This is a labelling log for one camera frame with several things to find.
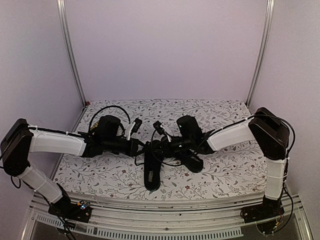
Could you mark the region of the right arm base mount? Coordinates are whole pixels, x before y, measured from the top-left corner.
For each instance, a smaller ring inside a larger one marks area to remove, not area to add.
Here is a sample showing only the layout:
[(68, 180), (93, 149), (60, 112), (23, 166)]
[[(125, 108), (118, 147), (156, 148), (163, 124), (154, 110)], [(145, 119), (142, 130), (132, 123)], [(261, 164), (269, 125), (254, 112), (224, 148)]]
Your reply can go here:
[(240, 216), (245, 223), (257, 222), (283, 215), (285, 210), (280, 200), (264, 198), (262, 203), (243, 207)]

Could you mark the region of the red-soled shoe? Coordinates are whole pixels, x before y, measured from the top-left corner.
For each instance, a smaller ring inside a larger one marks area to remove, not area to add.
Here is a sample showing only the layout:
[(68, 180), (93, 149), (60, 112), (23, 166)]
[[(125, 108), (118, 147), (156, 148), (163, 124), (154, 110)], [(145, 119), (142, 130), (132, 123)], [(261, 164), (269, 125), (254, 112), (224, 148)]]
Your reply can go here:
[(176, 152), (173, 154), (173, 157), (179, 160), (188, 170), (193, 173), (199, 173), (203, 170), (204, 161), (189, 149)]

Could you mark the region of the black shoe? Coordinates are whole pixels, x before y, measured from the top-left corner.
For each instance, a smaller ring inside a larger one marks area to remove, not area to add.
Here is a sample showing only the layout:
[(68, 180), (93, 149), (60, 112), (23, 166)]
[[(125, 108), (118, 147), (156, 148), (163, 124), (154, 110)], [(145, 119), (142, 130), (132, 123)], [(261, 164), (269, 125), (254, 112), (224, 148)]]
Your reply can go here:
[(161, 165), (161, 162), (158, 161), (152, 153), (151, 143), (147, 141), (144, 152), (143, 181), (148, 191), (154, 192), (160, 187)]

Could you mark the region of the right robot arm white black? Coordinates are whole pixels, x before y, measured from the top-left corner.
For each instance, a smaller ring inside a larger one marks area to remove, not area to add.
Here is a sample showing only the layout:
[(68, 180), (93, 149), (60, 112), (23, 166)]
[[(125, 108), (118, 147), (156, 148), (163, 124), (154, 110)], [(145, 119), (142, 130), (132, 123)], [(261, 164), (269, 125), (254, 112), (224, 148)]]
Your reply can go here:
[(179, 118), (177, 125), (180, 136), (170, 136), (167, 143), (172, 154), (194, 151), (210, 155), (227, 147), (256, 142), (267, 166), (264, 192), (267, 200), (259, 206), (258, 213), (269, 218), (278, 210), (276, 201), (284, 191), (290, 152), (296, 141), (296, 132), (288, 121), (261, 107), (253, 115), (207, 132), (190, 115)]

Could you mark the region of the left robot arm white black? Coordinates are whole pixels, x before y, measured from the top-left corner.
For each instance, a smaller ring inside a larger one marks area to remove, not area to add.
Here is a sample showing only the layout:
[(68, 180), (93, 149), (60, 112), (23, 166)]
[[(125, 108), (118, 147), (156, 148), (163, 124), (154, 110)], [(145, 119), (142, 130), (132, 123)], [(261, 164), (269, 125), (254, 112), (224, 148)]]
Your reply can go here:
[(93, 158), (111, 152), (136, 157), (141, 154), (139, 147), (144, 144), (131, 135), (139, 130), (141, 124), (142, 120), (136, 118), (124, 127), (117, 117), (106, 115), (88, 132), (70, 133), (40, 128), (20, 118), (0, 143), (2, 168), (7, 175), (19, 178), (43, 195), (63, 217), (70, 217), (75, 210), (68, 194), (30, 164), (29, 153), (59, 153)]

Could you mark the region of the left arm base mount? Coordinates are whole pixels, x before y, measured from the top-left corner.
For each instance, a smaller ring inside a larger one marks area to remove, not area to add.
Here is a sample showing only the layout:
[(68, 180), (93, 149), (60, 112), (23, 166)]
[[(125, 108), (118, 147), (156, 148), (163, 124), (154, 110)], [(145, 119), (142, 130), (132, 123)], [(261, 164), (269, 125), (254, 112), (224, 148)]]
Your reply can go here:
[(60, 199), (56, 203), (51, 203), (48, 213), (62, 219), (73, 220), (82, 223), (88, 223), (92, 208), (84, 203), (71, 203), (68, 200)]

